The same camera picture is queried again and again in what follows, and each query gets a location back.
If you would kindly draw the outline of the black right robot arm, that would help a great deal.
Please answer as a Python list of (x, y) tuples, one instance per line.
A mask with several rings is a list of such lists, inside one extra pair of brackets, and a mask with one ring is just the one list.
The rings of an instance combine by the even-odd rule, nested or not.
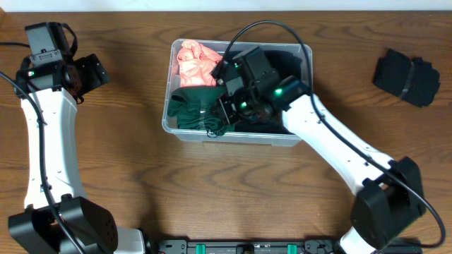
[(221, 79), (217, 105), (227, 123), (280, 114), (283, 126), (323, 157), (355, 196), (351, 229), (339, 240), (344, 253), (407, 250), (398, 236), (425, 212), (420, 169), (408, 157), (395, 161), (337, 120), (298, 77)]

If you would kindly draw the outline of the dark green garment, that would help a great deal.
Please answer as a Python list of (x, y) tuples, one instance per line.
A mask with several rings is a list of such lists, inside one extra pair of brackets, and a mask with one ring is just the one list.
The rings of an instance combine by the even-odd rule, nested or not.
[(235, 125), (223, 123), (215, 112), (215, 102), (226, 93), (225, 87), (190, 86), (172, 92), (167, 115), (177, 118), (177, 128), (205, 131), (209, 137), (232, 132)]

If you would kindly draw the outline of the pink garment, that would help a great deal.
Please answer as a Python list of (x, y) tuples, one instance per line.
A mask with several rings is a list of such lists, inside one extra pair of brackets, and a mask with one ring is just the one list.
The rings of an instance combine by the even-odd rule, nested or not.
[(216, 51), (196, 40), (184, 40), (177, 54), (181, 86), (216, 86), (211, 72), (221, 59)]

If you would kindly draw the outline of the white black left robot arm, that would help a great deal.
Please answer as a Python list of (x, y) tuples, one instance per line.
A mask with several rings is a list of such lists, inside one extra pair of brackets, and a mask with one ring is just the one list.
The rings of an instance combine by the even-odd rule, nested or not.
[(8, 218), (11, 237), (29, 253), (145, 253), (143, 233), (117, 226), (89, 201), (79, 173), (78, 105), (109, 75), (96, 55), (76, 58), (67, 24), (38, 23), (25, 33), (31, 53), (11, 84), (26, 118), (30, 169), (24, 210)]

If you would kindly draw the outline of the navy garment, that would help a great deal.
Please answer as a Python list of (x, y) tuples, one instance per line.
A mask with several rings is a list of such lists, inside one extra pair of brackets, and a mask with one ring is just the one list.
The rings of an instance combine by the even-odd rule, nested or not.
[(302, 60), (289, 52), (270, 50), (265, 51), (260, 48), (253, 49), (265, 56), (264, 62), (268, 64), (267, 67), (259, 67), (258, 70), (254, 70), (256, 66), (260, 66), (260, 63), (252, 61), (250, 63), (250, 72), (252, 72), (253, 79), (261, 78), (266, 75), (271, 69), (275, 69), (275, 72), (280, 78), (286, 78), (293, 75), (297, 78), (301, 77), (301, 65)]

